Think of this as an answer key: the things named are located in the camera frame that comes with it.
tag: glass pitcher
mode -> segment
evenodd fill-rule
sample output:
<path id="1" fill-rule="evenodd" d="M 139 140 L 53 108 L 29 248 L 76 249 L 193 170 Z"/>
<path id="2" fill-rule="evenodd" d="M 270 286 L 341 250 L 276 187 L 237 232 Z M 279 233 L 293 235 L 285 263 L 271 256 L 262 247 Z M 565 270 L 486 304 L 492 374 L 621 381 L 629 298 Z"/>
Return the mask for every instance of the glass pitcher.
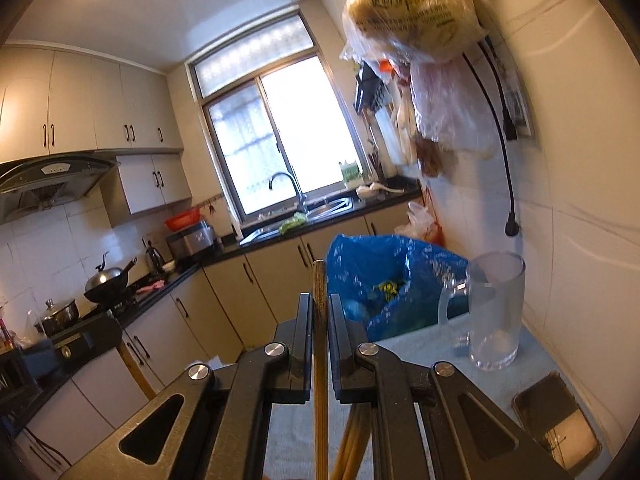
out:
<path id="1" fill-rule="evenodd" d="M 469 297 L 469 357 L 482 370 L 510 365 L 518 352 L 524 305 L 524 260 L 514 253 L 478 256 L 466 267 L 465 280 L 444 284 L 438 323 L 447 324 L 447 308 L 458 294 Z"/>

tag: faucet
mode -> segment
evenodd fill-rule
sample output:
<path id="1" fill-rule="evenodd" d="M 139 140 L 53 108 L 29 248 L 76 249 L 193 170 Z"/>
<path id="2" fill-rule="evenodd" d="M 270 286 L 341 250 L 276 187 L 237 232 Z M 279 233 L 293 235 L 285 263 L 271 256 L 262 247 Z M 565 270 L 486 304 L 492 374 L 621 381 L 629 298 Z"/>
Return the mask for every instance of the faucet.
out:
<path id="1" fill-rule="evenodd" d="M 302 208 L 302 211 L 304 213 L 307 213 L 308 209 L 306 208 L 306 195 L 302 193 L 300 183 L 292 174 L 288 173 L 287 171 L 276 171 L 271 175 L 271 178 L 269 179 L 269 189 L 273 191 L 273 180 L 280 175 L 286 176 L 291 181 L 291 183 L 293 184 L 293 189 L 296 190 L 296 195 L 298 196 L 298 206 Z"/>

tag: ceiling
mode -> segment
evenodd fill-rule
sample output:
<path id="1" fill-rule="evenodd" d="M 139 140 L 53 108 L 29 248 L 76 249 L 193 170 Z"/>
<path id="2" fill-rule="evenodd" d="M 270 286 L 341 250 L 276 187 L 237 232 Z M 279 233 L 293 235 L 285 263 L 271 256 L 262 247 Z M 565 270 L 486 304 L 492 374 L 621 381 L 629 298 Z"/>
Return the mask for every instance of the ceiling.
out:
<path id="1" fill-rule="evenodd" d="M 229 30 L 298 0 L 35 0 L 10 40 L 63 43 L 166 72 Z"/>

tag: window frame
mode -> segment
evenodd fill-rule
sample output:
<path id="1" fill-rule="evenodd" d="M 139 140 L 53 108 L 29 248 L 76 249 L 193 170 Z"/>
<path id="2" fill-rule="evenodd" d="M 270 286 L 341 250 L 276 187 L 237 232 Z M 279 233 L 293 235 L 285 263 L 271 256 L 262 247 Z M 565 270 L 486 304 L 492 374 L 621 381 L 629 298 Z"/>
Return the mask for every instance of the window frame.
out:
<path id="1" fill-rule="evenodd" d="M 273 25 L 274 23 L 286 20 L 287 18 L 291 18 L 293 16 L 299 16 L 300 19 L 302 20 L 303 25 L 305 26 L 306 32 L 309 34 L 309 37 L 311 38 L 311 41 L 313 43 L 313 46 L 311 48 L 302 50 L 300 52 L 297 52 L 295 54 L 292 54 L 290 56 L 287 57 L 283 57 L 277 61 L 274 61 L 272 63 L 269 63 L 267 65 L 265 65 L 264 67 L 255 70 L 253 72 L 250 72 L 248 74 L 246 74 L 245 76 L 242 76 L 241 78 L 236 79 L 235 81 L 229 83 L 228 85 L 226 85 L 225 87 L 222 87 L 219 90 L 216 90 L 215 92 L 207 95 L 206 97 L 202 96 L 202 90 L 200 88 L 200 81 L 198 80 L 198 76 L 196 74 L 196 65 L 200 62 L 202 62 L 203 60 L 207 59 L 207 57 L 211 56 L 212 54 L 215 54 L 216 52 L 218 52 L 219 50 L 229 46 L 230 44 L 235 43 L 238 40 L 241 40 L 242 38 L 245 38 L 248 35 L 253 34 L 254 32 L 257 32 L 258 30 L 261 30 L 262 28 L 265 27 L 269 27 L 270 25 Z M 334 80 L 334 76 L 333 73 L 331 72 L 331 69 L 328 65 L 328 63 L 326 62 L 326 59 L 324 58 L 324 56 L 322 55 L 322 52 L 318 46 L 318 42 L 316 41 L 316 38 L 314 37 L 313 33 L 310 30 L 310 27 L 308 25 L 308 23 L 306 22 L 304 16 L 302 15 L 302 13 L 300 12 L 300 9 L 293 9 L 289 12 L 285 12 L 283 14 L 279 14 L 277 16 L 275 16 L 274 18 L 270 19 L 270 20 L 265 20 L 263 22 L 260 22 L 257 26 L 255 27 L 249 27 L 247 28 L 247 30 L 242 31 L 241 34 L 238 34 L 236 36 L 233 36 L 232 38 L 229 38 L 228 40 L 224 41 L 223 43 L 220 43 L 219 45 L 217 45 L 215 47 L 215 49 L 212 50 L 208 50 L 206 53 L 204 53 L 202 56 L 197 57 L 193 62 L 190 63 L 190 72 L 191 72 L 191 79 L 194 82 L 194 89 L 196 91 L 196 95 L 198 97 L 198 103 L 200 104 L 200 107 L 202 108 L 206 123 L 207 123 L 207 127 L 209 129 L 209 136 L 211 137 L 211 140 L 213 142 L 213 146 L 214 149 L 216 150 L 216 156 L 218 158 L 218 162 L 220 164 L 220 170 L 222 172 L 222 175 L 225 179 L 225 183 L 226 183 L 226 188 L 229 190 L 229 193 L 231 193 L 231 199 L 234 202 L 234 206 L 236 211 L 238 212 L 238 215 L 240 216 L 240 221 L 242 223 L 242 225 L 248 225 L 248 224 L 252 224 L 254 222 L 257 221 L 261 221 L 262 219 L 268 217 L 268 216 L 276 216 L 277 214 L 284 214 L 286 212 L 292 212 L 296 209 L 296 202 L 298 200 L 298 198 L 296 196 L 294 196 L 291 199 L 287 199 L 287 200 L 283 200 L 280 202 L 277 202 L 275 204 L 272 204 L 266 208 L 260 209 L 258 211 L 252 212 L 252 213 L 246 213 L 244 211 L 244 208 L 242 206 L 242 202 L 240 200 L 240 196 L 238 194 L 238 190 L 236 189 L 236 184 L 233 181 L 233 178 L 231 177 L 231 173 L 229 171 L 229 168 L 226 164 L 226 159 L 225 156 L 222 152 L 222 147 L 220 145 L 220 142 L 218 140 L 218 135 L 216 134 L 216 129 L 213 125 L 213 122 L 211 120 L 211 116 L 209 114 L 209 110 L 208 108 L 212 105 L 215 105 L 218 101 L 222 100 L 225 97 L 228 97 L 229 95 L 233 94 L 234 92 L 238 92 L 241 91 L 244 88 L 247 88 L 250 85 L 255 85 L 256 88 L 258 89 L 258 92 L 260 93 L 260 97 L 262 99 L 262 102 L 264 104 L 267 116 L 269 118 L 269 122 L 271 124 L 271 128 L 273 129 L 273 134 L 275 136 L 276 139 L 276 143 L 278 146 L 278 150 L 280 152 L 280 154 L 282 155 L 282 158 L 284 160 L 285 166 L 287 168 L 287 171 L 289 171 L 289 173 L 291 173 L 293 176 L 296 175 L 295 171 L 293 170 L 292 165 L 290 164 L 289 159 L 287 158 L 287 152 L 284 149 L 284 146 L 282 144 L 282 140 L 280 139 L 280 132 L 278 130 L 278 127 L 276 126 L 276 123 L 273 119 L 273 115 L 271 113 L 271 109 L 269 106 L 269 101 L 267 99 L 267 96 L 265 94 L 264 88 L 262 86 L 262 80 L 261 78 L 263 76 L 269 75 L 270 73 L 273 72 L 277 72 L 278 70 L 281 70 L 283 68 L 286 68 L 287 66 L 293 65 L 297 62 L 300 61 L 304 61 L 305 59 L 309 59 L 311 57 L 317 57 L 322 68 L 324 69 L 324 74 L 326 75 L 326 78 L 329 81 L 329 84 L 331 85 L 331 88 L 334 91 L 334 96 L 338 102 L 338 105 L 340 107 L 340 111 L 342 112 L 342 116 L 344 118 L 344 121 L 347 125 L 347 129 L 349 131 L 349 133 L 351 134 L 351 140 L 353 142 L 356 154 L 358 156 L 359 162 L 360 162 L 360 167 L 362 168 L 362 172 L 363 172 L 363 176 L 365 178 L 368 178 L 369 176 L 369 168 L 366 164 L 366 156 L 365 156 L 365 152 L 364 152 L 364 147 L 362 145 L 362 141 L 360 140 L 360 136 L 358 135 L 358 131 L 355 127 L 355 124 L 353 123 L 353 120 L 351 118 L 351 115 L 349 114 L 349 110 L 347 108 L 346 103 L 344 102 L 342 96 L 340 95 L 340 92 L 337 90 L 336 85 L 335 85 L 335 80 Z M 311 192 L 308 192 L 306 194 L 307 199 L 309 201 L 313 201 L 313 200 L 319 200 L 321 198 L 323 198 L 324 196 L 327 196 L 329 194 L 332 194 L 334 192 L 339 192 L 341 190 L 344 190 L 344 185 L 341 182 L 337 182 L 334 184 L 329 184 L 328 186 L 324 186 L 321 187 L 319 189 L 313 190 Z"/>

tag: stainless steel sink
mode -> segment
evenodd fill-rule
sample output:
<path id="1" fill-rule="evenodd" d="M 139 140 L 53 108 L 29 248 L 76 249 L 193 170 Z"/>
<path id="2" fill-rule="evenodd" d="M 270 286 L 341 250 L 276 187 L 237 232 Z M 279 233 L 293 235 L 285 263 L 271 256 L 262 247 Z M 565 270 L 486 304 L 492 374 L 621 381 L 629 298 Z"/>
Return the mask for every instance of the stainless steel sink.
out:
<path id="1" fill-rule="evenodd" d="M 351 198 L 339 198 L 338 200 L 333 200 L 332 202 L 328 202 L 326 204 L 322 204 L 321 206 L 313 208 L 309 213 L 306 214 L 306 219 L 308 222 L 327 220 L 331 218 L 331 216 L 348 211 L 352 207 L 353 201 L 351 200 Z M 243 239 L 240 242 L 240 245 L 269 240 L 270 238 L 280 236 L 280 226 L 287 220 L 288 219 L 280 220 L 265 227 L 261 227 L 260 229 L 256 229 L 253 233 Z"/>
<path id="2" fill-rule="evenodd" d="M 343 211 L 347 211 L 353 207 L 353 202 L 351 198 L 344 197 L 339 198 L 338 200 L 333 200 L 332 202 L 322 204 L 319 207 L 312 209 L 309 213 L 306 214 L 306 219 L 309 222 L 314 220 L 319 220 L 321 218 L 326 218 L 328 216 L 332 216 Z"/>

